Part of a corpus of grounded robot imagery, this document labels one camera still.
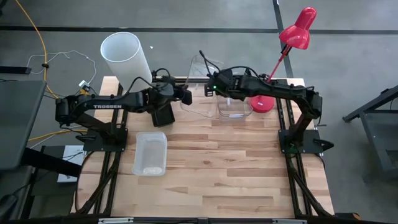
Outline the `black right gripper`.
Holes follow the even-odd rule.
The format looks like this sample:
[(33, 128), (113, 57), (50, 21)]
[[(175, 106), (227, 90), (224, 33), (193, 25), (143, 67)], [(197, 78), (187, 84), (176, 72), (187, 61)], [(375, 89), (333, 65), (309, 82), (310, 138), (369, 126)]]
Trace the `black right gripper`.
[(214, 72), (210, 68), (210, 62), (205, 57), (205, 54), (200, 50), (205, 68), (207, 70), (208, 82), (204, 86), (205, 96), (213, 96), (214, 94), (220, 96), (238, 96), (236, 90), (238, 76), (234, 75), (231, 70), (223, 70), (222, 72)]

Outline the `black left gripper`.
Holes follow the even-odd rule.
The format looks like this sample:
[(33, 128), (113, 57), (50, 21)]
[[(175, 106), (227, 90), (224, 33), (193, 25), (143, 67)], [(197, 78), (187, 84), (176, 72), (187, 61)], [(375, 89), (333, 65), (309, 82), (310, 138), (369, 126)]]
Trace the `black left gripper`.
[(190, 90), (182, 90), (176, 85), (174, 77), (162, 76), (156, 79), (152, 88), (147, 91), (147, 109), (159, 110), (173, 101), (179, 101), (185, 105), (192, 104), (192, 93)]

